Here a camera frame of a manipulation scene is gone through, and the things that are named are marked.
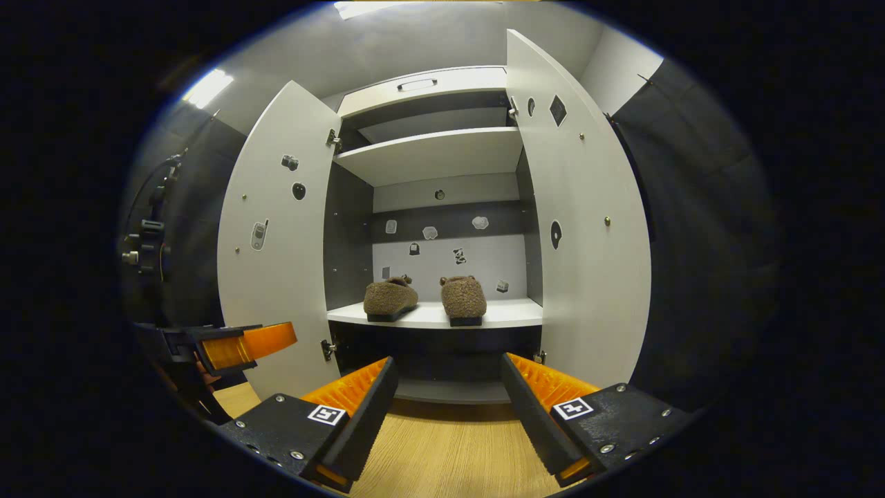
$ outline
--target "cabinet door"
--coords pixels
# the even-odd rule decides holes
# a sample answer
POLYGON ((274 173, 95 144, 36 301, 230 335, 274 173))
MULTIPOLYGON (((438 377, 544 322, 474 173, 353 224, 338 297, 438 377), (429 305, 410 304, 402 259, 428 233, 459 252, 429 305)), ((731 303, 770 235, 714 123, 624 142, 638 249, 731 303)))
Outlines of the cabinet door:
POLYGON ((330 129, 338 134, 341 118, 289 82, 249 133, 221 208, 218 278, 225 325, 292 322, 298 339, 246 370, 262 400, 274 393, 301 396, 339 377, 335 359, 326 362, 320 347, 322 339, 331 342, 323 281, 330 129), (295 170, 283 166, 284 155, 298 161, 295 170), (304 186, 300 200, 295 183, 304 186), (257 223, 265 221, 257 237, 257 223))
POLYGON ((535 185, 546 364, 600 387, 627 382, 651 291, 648 230, 627 156, 587 91, 511 29, 507 94, 535 185))

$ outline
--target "fluorescent light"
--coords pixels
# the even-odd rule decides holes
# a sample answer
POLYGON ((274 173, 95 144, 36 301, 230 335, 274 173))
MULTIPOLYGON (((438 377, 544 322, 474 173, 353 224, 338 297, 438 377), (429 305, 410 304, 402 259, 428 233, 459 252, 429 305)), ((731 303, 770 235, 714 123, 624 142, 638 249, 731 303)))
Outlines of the fluorescent light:
POLYGON ((181 100, 186 100, 197 109, 206 107, 206 104, 214 99, 221 91, 234 80, 220 69, 213 69, 211 73, 203 77, 196 85, 190 87, 188 93, 181 100))
POLYGON ((335 2, 335 8, 341 19, 350 19, 359 14, 379 11, 388 7, 405 4, 423 4, 423 2, 335 2))

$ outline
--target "pair of slippers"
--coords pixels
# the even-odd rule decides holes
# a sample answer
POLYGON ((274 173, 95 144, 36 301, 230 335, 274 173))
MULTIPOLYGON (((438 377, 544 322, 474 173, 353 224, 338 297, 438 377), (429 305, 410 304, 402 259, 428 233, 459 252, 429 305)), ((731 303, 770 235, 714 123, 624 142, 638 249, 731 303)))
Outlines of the pair of slippers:
MULTIPOLYGON (((395 322, 400 316, 418 307, 418 293, 409 287, 407 275, 394 276, 366 287, 363 310, 369 322, 395 322)), ((473 276, 440 278, 442 307, 449 316, 449 325, 464 327, 482 325, 486 314, 486 296, 473 276)))

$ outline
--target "fuzzy brown slipper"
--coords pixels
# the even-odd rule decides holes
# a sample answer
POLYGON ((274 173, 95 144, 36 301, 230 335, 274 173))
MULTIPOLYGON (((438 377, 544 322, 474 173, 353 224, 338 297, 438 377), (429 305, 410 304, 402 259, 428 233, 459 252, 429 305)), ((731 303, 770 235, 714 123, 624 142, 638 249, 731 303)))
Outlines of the fuzzy brown slipper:
POLYGON ((472 275, 440 278, 442 307, 449 316, 449 325, 464 327, 482 325, 486 314, 486 296, 482 286, 472 275))
POLYGON ((400 316, 415 309, 418 306, 418 293, 409 287, 411 283, 412 279, 403 275, 369 284, 363 300, 366 320, 395 322, 400 316))

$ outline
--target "cabinet shelf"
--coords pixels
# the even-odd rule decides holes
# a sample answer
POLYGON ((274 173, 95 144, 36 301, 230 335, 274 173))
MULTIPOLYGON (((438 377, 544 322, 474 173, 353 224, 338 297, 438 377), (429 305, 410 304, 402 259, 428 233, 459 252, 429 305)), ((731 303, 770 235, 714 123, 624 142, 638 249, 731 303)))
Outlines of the cabinet shelf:
POLYGON ((441 301, 420 301, 418 307, 395 322, 369 322, 363 303, 339 307, 327 313, 334 322, 360 323, 380 327, 407 327, 412 329, 503 329, 540 325, 543 308, 529 298, 489 301, 482 325, 451 327, 441 301))
POLYGON ((513 173, 522 136, 515 127, 427 133, 368 145, 335 162, 373 187, 462 175, 513 173))

